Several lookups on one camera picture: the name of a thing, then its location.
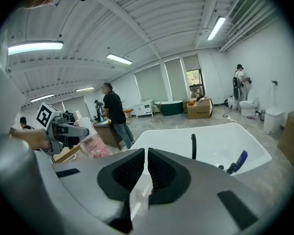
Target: ceiling beam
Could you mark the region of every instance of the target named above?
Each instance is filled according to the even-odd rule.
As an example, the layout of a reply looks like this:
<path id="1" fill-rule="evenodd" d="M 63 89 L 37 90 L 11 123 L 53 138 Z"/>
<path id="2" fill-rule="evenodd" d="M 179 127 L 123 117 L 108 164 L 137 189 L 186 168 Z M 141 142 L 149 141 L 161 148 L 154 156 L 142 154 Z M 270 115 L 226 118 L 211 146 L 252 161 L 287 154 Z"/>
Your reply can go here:
<path id="1" fill-rule="evenodd" d="M 202 13 L 201 21 L 200 21 L 200 27 L 201 28 L 207 28 L 209 21 L 211 19 L 211 16 L 214 12 L 214 9 L 216 7 L 218 0 L 206 0 L 204 11 Z M 199 43 L 203 40 L 203 35 L 198 33 L 195 39 L 195 48 L 198 48 Z"/>
<path id="2" fill-rule="evenodd" d="M 77 69 L 94 69 L 94 70 L 110 70 L 118 72 L 127 72 L 127 70 L 118 65 L 111 65 L 102 62 L 92 62 L 84 60 L 73 60 L 73 59 L 46 59 L 38 61 L 30 61 L 25 63 L 20 63 L 16 65 L 11 65 L 11 72 L 24 72 L 34 69 L 48 68 L 48 67 L 75 67 Z"/>
<path id="3" fill-rule="evenodd" d="M 111 10 L 113 13 L 115 13 L 117 16 L 119 16 L 125 23 L 128 24 L 144 41 L 145 43 L 150 43 L 149 37 L 146 35 L 146 33 L 143 31 L 143 29 L 136 23 L 136 21 L 125 11 L 123 10 L 116 2 L 113 0 L 95 0 L 99 3 L 101 3 L 103 6 Z M 156 47 L 150 43 L 149 44 L 152 51 L 155 53 L 155 55 L 161 59 Z"/>
<path id="4" fill-rule="evenodd" d="M 88 87 L 96 87 L 98 85 L 104 84 L 104 80 L 88 80 L 88 81 L 78 81 L 78 82 L 70 82 L 70 83 L 63 83 L 63 84 L 57 84 L 53 86 L 48 86 L 44 88 L 40 88 L 37 90 L 33 90 L 30 92 L 24 93 L 24 96 L 26 96 L 28 99 L 33 99 L 35 97 L 44 96 L 46 94 L 62 94 L 65 92 L 72 92 L 77 89 L 85 89 Z"/>

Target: person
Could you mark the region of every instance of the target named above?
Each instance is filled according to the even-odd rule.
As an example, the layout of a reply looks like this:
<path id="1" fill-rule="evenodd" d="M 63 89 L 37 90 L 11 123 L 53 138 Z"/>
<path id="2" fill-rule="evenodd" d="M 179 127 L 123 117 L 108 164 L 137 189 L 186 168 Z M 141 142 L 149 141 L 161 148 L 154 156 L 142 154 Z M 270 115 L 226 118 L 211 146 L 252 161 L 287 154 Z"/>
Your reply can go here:
<path id="1" fill-rule="evenodd" d="M 241 64 L 238 64 L 236 67 L 236 71 L 235 71 L 235 77 L 237 77 L 237 79 L 239 80 L 241 86 L 240 86 L 240 90 L 241 90 L 241 100 L 240 101 L 245 101 L 247 100 L 247 94 L 249 91 L 249 82 L 247 80 L 247 78 L 244 75 L 243 72 L 244 68 L 242 67 Z"/>
<path id="2" fill-rule="evenodd" d="M 98 102 L 98 100 L 96 99 L 95 104 L 96 104 L 97 117 L 100 119 L 100 116 L 101 116 L 100 108 L 103 106 L 103 103 Z"/>
<path id="3" fill-rule="evenodd" d="M 31 127 L 31 126 L 27 125 L 25 117 L 20 118 L 20 125 L 21 125 L 23 130 L 33 130 L 34 129 L 34 127 Z"/>
<path id="4" fill-rule="evenodd" d="M 126 148 L 130 149 L 134 143 L 133 134 L 126 124 L 121 99 L 112 89 L 110 83 L 104 83 L 101 88 L 102 93 L 105 94 L 103 98 L 105 114 L 110 117 L 111 123 L 125 142 Z"/>

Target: ceiling light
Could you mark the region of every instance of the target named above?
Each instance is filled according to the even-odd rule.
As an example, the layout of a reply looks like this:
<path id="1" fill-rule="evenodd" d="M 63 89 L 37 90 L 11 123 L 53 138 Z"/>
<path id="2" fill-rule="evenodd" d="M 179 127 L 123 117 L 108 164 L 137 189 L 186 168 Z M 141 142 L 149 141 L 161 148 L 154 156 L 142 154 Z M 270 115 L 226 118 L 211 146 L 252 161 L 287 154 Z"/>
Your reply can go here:
<path id="1" fill-rule="evenodd" d="M 94 89 L 94 87 L 85 88 L 85 89 L 78 89 L 75 92 L 81 92 L 81 91 L 92 90 L 92 89 Z"/>
<path id="2" fill-rule="evenodd" d="M 32 41 L 18 43 L 8 47 L 8 55 L 14 55 L 22 52 L 45 50 L 45 49 L 62 49 L 62 41 Z"/>
<path id="3" fill-rule="evenodd" d="M 207 38 L 207 40 L 212 40 L 214 38 L 214 36 L 216 35 L 216 33 L 218 32 L 218 30 L 221 28 L 222 24 L 224 23 L 225 18 L 219 18 L 215 27 L 212 29 L 209 37 Z"/>
<path id="4" fill-rule="evenodd" d="M 45 99 L 45 98 L 48 98 L 48 97 L 52 97 L 52 96 L 54 96 L 54 94 L 50 94 L 50 95 L 46 95 L 46 96 L 41 96 L 39 98 L 32 99 L 30 102 L 31 103 L 34 103 L 34 102 L 37 102 L 39 100 L 42 100 L 42 99 Z"/>
<path id="5" fill-rule="evenodd" d="M 115 54 L 111 54 L 111 53 L 109 53 L 107 55 L 107 58 L 113 59 L 115 61 L 119 61 L 119 62 L 124 63 L 124 64 L 127 64 L 127 65 L 132 64 L 132 61 L 129 61 L 129 60 L 125 59 L 125 58 L 119 57 L 119 56 L 117 56 Z"/>

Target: concrete floor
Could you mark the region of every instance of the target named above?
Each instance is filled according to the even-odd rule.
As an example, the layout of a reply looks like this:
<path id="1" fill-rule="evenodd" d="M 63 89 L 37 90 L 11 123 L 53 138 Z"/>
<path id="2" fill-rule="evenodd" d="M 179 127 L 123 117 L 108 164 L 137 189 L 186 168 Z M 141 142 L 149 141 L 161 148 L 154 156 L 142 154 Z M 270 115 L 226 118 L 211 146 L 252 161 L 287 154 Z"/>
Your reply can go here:
<path id="1" fill-rule="evenodd" d="M 228 111 L 228 107 L 217 106 L 214 107 L 211 118 L 189 120 L 186 114 L 179 114 L 165 117 L 162 122 L 152 122 L 149 116 L 139 117 L 138 119 L 132 117 L 127 120 L 127 123 L 134 138 L 137 139 L 146 130 L 189 128 L 229 123 L 231 120 L 222 117 Z M 272 163 L 266 172 L 256 180 L 252 189 L 267 202 L 269 208 L 280 203 L 292 192 L 294 184 L 294 167 L 277 148 L 282 131 L 279 130 L 274 135 L 267 135 L 263 132 L 264 123 L 260 121 L 259 117 L 255 117 L 255 120 L 247 119 L 247 117 L 241 116 L 237 110 L 232 110 L 228 115 L 252 134 L 272 156 Z M 120 152 L 117 148 L 108 148 L 113 154 Z M 85 158 L 83 158 L 82 154 L 78 154 L 76 160 Z M 147 211 L 147 197 L 148 192 L 146 192 L 144 186 L 134 189 L 133 194 L 131 194 L 130 202 L 132 211 L 135 208 L 137 209 L 138 202 L 142 203 L 139 209 L 135 210 L 134 226 L 139 223 L 139 220 L 142 219 L 142 216 Z"/>

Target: window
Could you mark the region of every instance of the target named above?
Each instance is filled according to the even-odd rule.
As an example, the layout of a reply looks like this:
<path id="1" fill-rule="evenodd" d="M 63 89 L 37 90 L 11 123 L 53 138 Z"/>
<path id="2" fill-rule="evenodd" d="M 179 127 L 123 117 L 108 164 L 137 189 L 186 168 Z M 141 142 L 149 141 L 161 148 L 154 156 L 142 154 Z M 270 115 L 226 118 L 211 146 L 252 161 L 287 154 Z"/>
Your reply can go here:
<path id="1" fill-rule="evenodd" d="M 205 96 L 205 88 L 202 83 L 201 70 L 190 70 L 186 72 L 190 85 L 191 98 Z"/>

